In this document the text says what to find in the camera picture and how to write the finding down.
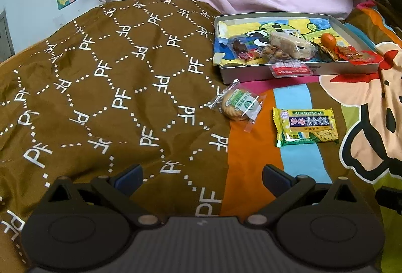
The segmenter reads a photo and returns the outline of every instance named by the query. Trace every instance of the white wall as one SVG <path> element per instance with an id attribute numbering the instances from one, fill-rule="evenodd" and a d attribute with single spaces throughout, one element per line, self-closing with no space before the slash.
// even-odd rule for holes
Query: white wall
<path id="1" fill-rule="evenodd" d="M 77 0 L 59 10 L 56 0 L 0 0 L 0 13 L 6 9 L 17 53 L 99 4 L 98 0 Z"/>

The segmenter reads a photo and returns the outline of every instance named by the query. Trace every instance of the round cookie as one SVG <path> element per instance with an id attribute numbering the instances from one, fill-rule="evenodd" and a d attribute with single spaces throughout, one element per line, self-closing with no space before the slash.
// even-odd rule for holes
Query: round cookie
<path id="1" fill-rule="evenodd" d="M 239 120 L 246 120 L 248 117 L 247 117 L 247 115 L 245 115 L 245 114 L 243 113 L 243 111 L 236 110 L 235 107 L 234 107 L 233 105 L 231 105 L 231 104 L 229 104 L 229 105 L 226 106 L 226 101 L 230 98 L 230 96 L 233 94 L 233 92 L 234 92 L 235 90 L 236 90 L 236 89 L 233 89 L 233 90 L 227 92 L 227 93 L 224 95 L 224 97 L 223 97 L 223 99 L 222 99 L 222 105 L 221 105 L 221 107 L 222 107 L 222 112 L 223 112 L 229 119 L 237 120 L 237 121 L 239 121 Z"/>

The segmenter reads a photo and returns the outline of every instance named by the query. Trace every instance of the cartoon eye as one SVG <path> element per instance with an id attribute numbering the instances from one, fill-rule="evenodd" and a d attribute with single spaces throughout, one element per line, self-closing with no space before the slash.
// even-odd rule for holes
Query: cartoon eye
<path id="1" fill-rule="evenodd" d="M 254 41 L 254 45 L 267 46 L 267 45 L 269 45 L 269 39 L 267 37 L 262 37 L 262 38 L 256 39 Z"/>
<path id="2" fill-rule="evenodd" d="M 267 37 L 268 33 L 266 31 L 253 30 L 253 31 L 249 31 L 248 33 L 246 33 L 246 36 L 248 36 L 248 37 Z"/>

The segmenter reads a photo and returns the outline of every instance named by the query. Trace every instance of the cracker package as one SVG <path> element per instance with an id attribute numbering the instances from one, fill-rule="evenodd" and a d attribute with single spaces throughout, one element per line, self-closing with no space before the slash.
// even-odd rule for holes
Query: cracker package
<path id="1" fill-rule="evenodd" d="M 244 131 L 250 132 L 258 113 L 261 111 L 264 97 L 250 92 L 238 80 L 207 103 L 210 109 L 218 109 L 234 121 L 248 120 Z"/>
<path id="2" fill-rule="evenodd" d="M 329 110 L 273 109 L 277 134 L 277 147 L 291 144 L 339 142 L 335 117 Z"/>

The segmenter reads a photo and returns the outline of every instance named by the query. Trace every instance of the screw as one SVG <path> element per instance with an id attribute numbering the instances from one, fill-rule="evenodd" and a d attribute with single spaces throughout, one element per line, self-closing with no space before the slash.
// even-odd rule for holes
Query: screw
<path id="1" fill-rule="evenodd" d="M 263 225 L 268 222 L 268 219 L 261 214 L 254 214 L 248 217 L 247 221 L 252 225 Z"/>
<path id="2" fill-rule="evenodd" d="M 142 225 L 154 225 L 158 223 L 158 218 L 155 215 L 141 215 L 138 222 Z"/>

